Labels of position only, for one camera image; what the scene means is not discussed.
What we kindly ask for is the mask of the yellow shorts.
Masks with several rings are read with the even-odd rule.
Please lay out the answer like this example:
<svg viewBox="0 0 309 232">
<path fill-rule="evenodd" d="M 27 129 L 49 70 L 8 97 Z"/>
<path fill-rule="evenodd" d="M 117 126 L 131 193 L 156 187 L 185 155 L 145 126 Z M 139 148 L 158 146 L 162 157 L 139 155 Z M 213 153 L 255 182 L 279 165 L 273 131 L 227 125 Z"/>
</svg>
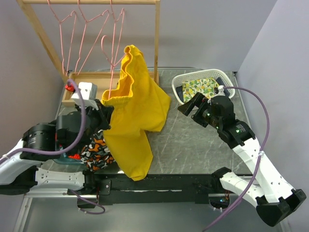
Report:
<svg viewBox="0 0 309 232">
<path fill-rule="evenodd" d="M 139 181 L 146 177 L 153 160 L 146 133 L 163 129 L 171 98 L 150 77 L 136 46 L 128 45 L 124 52 L 117 88 L 104 91 L 101 97 L 104 106 L 114 107 L 111 128 L 103 137 L 120 169 Z"/>
</svg>

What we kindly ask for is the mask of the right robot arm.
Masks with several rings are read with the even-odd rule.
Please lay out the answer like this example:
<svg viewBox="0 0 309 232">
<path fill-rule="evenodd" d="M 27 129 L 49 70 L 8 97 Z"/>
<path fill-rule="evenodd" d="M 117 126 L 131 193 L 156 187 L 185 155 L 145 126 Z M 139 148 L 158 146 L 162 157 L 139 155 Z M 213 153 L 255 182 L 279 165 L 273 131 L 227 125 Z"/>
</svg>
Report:
<svg viewBox="0 0 309 232">
<path fill-rule="evenodd" d="M 188 116 L 196 108 L 191 118 L 203 127 L 212 126 L 219 137 L 237 154 L 253 174 L 247 182 L 227 168 L 213 173 L 211 181 L 214 191 L 224 190 L 238 195 L 223 215 L 235 208 L 241 200 L 246 200 L 255 207 L 259 217 L 268 226 L 274 227 L 288 217 L 307 198 L 301 189 L 295 189 L 278 172 L 270 159 L 261 149 L 254 132 L 244 121 L 236 119 L 234 105 L 229 97 L 218 95 L 207 99 L 197 93 L 190 101 L 178 107 Z"/>
</svg>

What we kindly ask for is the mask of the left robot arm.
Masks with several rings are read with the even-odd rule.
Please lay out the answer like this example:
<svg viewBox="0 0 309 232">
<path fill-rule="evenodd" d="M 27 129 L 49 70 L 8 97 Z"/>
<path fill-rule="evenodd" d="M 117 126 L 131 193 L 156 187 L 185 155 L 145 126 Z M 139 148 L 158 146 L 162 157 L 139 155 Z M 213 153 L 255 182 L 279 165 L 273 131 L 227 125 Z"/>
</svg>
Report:
<svg viewBox="0 0 309 232">
<path fill-rule="evenodd" d="M 59 115 L 50 123 L 40 123 L 24 133 L 15 148 L 0 159 L 0 193 L 20 195 L 38 188 L 64 188 L 91 194 L 96 182 L 93 172 L 114 162 L 103 131 L 111 129 L 114 107 L 103 106 L 99 100 L 95 107 L 85 109 L 85 129 L 80 141 L 68 150 L 80 131 L 81 107 L 66 115 Z M 41 165 L 62 155 L 81 161 L 88 171 L 65 173 L 44 170 Z"/>
</svg>

